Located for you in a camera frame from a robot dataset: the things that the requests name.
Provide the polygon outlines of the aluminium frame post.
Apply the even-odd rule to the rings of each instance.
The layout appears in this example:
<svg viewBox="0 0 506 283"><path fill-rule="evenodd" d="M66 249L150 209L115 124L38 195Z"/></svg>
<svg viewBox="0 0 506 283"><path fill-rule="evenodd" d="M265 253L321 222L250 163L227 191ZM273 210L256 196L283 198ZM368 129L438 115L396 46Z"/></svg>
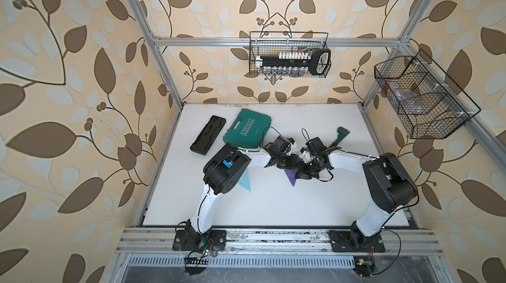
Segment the aluminium frame post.
<svg viewBox="0 0 506 283"><path fill-rule="evenodd" d="M173 96L175 106L179 110L182 110L184 107L184 103L183 103L183 100L182 100L182 98L179 94L179 91L177 89L177 84L175 83L174 79L172 78L172 76L169 72L169 69L168 69L165 59L162 55L162 52L159 50L159 48L155 44L155 42L156 42L155 35L152 33L152 30L150 29L150 26L147 21L147 17L144 15L140 1L139 0L126 0L126 2L129 5L129 8L132 12L134 19L136 20L137 26L138 26L143 38L146 40L147 48L150 50L150 52L154 58L154 62L156 63L157 67L159 68L159 72L162 76L162 79L166 83L166 86L167 86L169 92Z"/></svg>
<svg viewBox="0 0 506 283"><path fill-rule="evenodd" d="M392 59L398 55L408 53L407 48L410 45L410 38L415 34L417 27L422 21L423 15L426 13L433 0L419 0L414 7L411 15L408 17L407 23L401 31L399 37L394 39L363 39L356 38L358 45L364 47L383 47L390 48L387 52L387 59Z"/></svg>

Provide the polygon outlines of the aluminium frame right side rail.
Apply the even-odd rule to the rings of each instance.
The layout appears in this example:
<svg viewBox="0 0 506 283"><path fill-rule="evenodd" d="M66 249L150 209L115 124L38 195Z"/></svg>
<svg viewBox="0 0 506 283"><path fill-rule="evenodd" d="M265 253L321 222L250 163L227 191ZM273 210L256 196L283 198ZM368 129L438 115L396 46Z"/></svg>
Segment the aluminium frame right side rail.
<svg viewBox="0 0 506 283"><path fill-rule="evenodd" d="M431 64L425 63L424 60L423 63L450 96L471 115L471 118L462 127L472 135L488 156L505 172L505 146L480 120L479 116L484 110L478 106L465 90L461 89L459 93L454 92L451 85L457 85L457 82L451 77L448 77L451 80L450 84L445 81L447 76L446 71L435 59L432 60Z"/></svg>

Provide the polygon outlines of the aluminium frame post right rear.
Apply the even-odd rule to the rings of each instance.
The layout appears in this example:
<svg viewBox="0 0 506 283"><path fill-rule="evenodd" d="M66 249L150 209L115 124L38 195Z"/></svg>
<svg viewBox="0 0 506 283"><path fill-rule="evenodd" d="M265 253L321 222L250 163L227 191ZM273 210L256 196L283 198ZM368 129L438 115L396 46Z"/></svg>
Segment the aluminium frame post right rear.
<svg viewBox="0 0 506 283"><path fill-rule="evenodd" d="M408 17L407 23L401 31L399 37L394 39L363 39L356 38L358 45L364 47L383 47L390 48L387 52L387 59L392 59L398 55L408 53L407 48L410 45L410 38L415 34L417 27L422 21L423 15L426 13L433 0L419 0L414 7L411 15Z"/></svg>

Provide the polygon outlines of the green plastic tool case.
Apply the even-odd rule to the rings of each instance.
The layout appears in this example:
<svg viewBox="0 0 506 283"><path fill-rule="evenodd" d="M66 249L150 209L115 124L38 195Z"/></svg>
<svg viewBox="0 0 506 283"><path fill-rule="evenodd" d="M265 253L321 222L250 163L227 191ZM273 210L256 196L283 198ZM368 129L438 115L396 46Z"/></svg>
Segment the green plastic tool case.
<svg viewBox="0 0 506 283"><path fill-rule="evenodd" d="M249 109L241 109L225 133L223 141L243 149L257 149L262 145L270 125L270 116Z"/></svg>

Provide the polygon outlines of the plastic bag in basket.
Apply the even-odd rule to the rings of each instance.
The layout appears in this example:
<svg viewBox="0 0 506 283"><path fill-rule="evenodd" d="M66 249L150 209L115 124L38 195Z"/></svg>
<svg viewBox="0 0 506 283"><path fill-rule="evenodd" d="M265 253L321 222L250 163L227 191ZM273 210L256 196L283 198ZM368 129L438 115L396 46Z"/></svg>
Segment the plastic bag in basket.
<svg viewBox="0 0 506 283"><path fill-rule="evenodd" d="M393 100L392 105L399 114L426 114L422 96L408 89L392 88L387 92Z"/></svg>

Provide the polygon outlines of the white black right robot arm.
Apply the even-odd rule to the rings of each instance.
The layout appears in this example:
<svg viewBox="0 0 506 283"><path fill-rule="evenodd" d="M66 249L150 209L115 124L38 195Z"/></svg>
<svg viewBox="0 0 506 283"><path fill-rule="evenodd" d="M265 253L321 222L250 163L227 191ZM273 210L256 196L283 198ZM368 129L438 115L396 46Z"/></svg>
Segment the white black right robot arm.
<svg viewBox="0 0 506 283"><path fill-rule="evenodd" d="M396 212L419 198L414 181L392 153L363 155L338 146L326 147L320 138L314 138L300 150L300 157L297 179L318 180L321 171L336 168L364 174L371 202L351 225L351 242L356 247L373 240Z"/></svg>

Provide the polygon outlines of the black foam tool tray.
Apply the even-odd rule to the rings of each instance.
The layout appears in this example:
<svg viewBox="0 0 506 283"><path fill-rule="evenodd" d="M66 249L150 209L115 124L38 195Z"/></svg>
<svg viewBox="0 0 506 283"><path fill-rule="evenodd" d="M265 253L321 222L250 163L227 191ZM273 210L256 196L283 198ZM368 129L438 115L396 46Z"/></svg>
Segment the black foam tool tray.
<svg viewBox="0 0 506 283"><path fill-rule="evenodd" d="M190 150L199 155L206 155L225 124L225 118L216 115L211 116L194 143L190 146Z"/></svg>

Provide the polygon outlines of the small circuit board left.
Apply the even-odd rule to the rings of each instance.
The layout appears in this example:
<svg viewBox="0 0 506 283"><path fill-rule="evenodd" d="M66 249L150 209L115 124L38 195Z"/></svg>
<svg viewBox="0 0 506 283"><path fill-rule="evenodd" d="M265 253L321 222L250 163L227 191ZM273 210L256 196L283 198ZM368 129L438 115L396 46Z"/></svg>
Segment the small circuit board left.
<svg viewBox="0 0 506 283"><path fill-rule="evenodd" d="M184 271L187 275L199 275L209 265L209 258L212 256L213 251L191 251L184 258Z"/></svg>

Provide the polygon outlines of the small circuit board right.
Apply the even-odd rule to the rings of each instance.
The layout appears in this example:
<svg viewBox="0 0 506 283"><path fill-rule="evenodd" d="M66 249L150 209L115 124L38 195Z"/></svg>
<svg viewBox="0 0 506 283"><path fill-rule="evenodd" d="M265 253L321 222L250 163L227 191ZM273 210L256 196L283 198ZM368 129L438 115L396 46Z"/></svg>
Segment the small circuit board right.
<svg viewBox="0 0 506 283"><path fill-rule="evenodd" d="M353 271L361 277L372 277L376 269L376 262L374 258L361 258L359 256L353 257L354 268Z"/></svg>

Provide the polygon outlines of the small circuit board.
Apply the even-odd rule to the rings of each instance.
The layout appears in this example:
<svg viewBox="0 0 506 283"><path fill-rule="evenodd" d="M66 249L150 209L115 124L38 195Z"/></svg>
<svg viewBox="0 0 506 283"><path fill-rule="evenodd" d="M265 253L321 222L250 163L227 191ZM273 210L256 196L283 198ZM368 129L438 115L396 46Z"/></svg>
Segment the small circuit board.
<svg viewBox="0 0 506 283"><path fill-rule="evenodd" d="M374 258L361 258L359 256L353 257L354 268L353 271L361 277L372 277L376 269L376 262Z"/></svg>
<svg viewBox="0 0 506 283"><path fill-rule="evenodd" d="M212 256L213 251L191 251L184 258L184 271L187 275L199 275L209 265L209 258Z"/></svg>

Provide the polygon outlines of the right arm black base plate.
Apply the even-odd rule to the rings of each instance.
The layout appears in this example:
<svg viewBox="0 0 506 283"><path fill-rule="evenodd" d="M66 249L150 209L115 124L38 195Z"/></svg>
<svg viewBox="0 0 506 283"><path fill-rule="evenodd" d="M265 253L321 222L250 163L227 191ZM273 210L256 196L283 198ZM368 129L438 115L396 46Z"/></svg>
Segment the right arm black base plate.
<svg viewBox="0 0 506 283"><path fill-rule="evenodd" d="M385 253L386 248L379 233L365 237L360 231L330 230L332 251L335 253Z"/></svg>

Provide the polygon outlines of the aluminium frame post left rear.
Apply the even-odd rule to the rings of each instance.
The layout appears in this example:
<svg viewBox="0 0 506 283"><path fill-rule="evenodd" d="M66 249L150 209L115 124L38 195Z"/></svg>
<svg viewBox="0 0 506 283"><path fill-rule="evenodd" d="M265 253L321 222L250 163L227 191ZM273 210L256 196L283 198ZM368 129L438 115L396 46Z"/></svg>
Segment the aluminium frame post left rear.
<svg viewBox="0 0 506 283"><path fill-rule="evenodd" d="M183 103L183 100L182 100L182 98L179 94L179 91L177 89L177 84L175 83L174 79L172 78L172 76L169 72L169 69L168 69L165 59L162 55L162 52L159 50L159 48L155 44L155 42L156 42L155 35L152 33L152 30L150 29L150 26L147 21L147 17L144 15L140 1L139 0L126 0L126 2L129 5L129 8L132 12L134 19L136 20L137 26L138 26L143 38L146 40L147 48L150 50L150 52L154 58L154 62L156 63L157 67L159 68L159 72L162 76L162 79L166 83L166 86L167 86L169 92L173 96L175 106L179 110L182 110L184 107L184 103Z"/></svg>

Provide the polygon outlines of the purple square paper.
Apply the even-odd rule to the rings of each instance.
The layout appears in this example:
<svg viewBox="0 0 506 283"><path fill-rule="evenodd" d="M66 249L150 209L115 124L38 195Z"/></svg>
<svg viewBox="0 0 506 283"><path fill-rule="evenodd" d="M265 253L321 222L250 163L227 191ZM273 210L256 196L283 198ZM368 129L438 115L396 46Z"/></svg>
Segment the purple square paper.
<svg viewBox="0 0 506 283"><path fill-rule="evenodd" d="M298 171L298 169L285 169L285 174L287 175L292 186L295 186L296 184L296 174Z"/></svg>

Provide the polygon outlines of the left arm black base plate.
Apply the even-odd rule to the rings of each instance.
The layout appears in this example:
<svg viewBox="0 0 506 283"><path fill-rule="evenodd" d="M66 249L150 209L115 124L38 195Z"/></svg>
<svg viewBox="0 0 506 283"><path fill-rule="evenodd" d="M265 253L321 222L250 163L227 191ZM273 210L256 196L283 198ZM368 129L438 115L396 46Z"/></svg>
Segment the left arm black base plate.
<svg viewBox="0 0 506 283"><path fill-rule="evenodd" d="M223 251L227 243L225 230L209 230L207 233L189 234L186 230L176 231L173 251Z"/></svg>

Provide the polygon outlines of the light blue square paper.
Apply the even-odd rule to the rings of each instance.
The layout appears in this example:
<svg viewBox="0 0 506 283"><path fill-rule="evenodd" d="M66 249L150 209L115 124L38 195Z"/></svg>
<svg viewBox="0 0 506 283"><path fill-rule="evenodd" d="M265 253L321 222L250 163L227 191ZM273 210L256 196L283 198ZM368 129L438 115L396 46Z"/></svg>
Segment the light blue square paper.
<svg viewBox="0 0 506 283"><path fill-rule="evenodd" d="M243 187L246 191L251 192L249 171L245 170L238 181L238 185Z"/></svg>

